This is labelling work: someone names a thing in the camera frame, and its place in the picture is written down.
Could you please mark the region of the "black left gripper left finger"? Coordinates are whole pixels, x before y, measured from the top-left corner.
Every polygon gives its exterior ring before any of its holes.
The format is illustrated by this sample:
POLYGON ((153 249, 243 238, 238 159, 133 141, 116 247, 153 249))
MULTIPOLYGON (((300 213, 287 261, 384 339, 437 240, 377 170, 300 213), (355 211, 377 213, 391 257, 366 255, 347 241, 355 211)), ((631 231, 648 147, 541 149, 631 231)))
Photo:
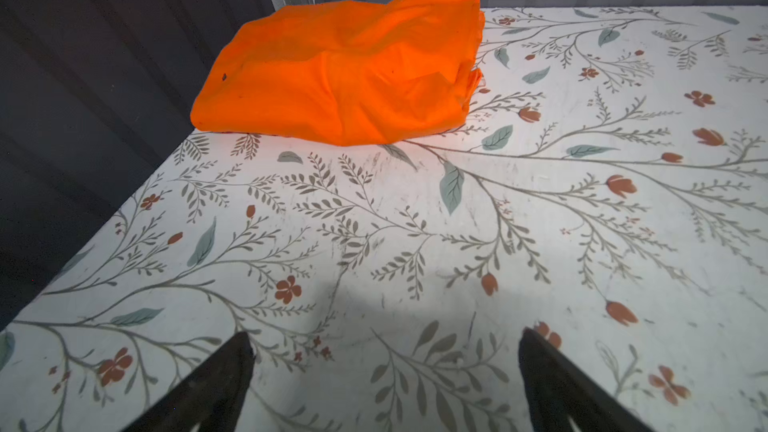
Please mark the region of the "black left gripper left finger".
POLYGON ((238 332, 178 386, 126 427, 128 431, 233 431, 255 364, 238 332))

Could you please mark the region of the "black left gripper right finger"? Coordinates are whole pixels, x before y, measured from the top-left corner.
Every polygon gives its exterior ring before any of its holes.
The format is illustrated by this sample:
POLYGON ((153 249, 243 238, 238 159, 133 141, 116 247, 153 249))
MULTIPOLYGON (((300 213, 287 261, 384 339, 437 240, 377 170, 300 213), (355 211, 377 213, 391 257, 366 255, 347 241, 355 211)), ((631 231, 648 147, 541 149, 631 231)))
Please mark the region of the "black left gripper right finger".
POLYGON ((651 431, 531 328, 521 336, 518 362, 535 431, 651 431))

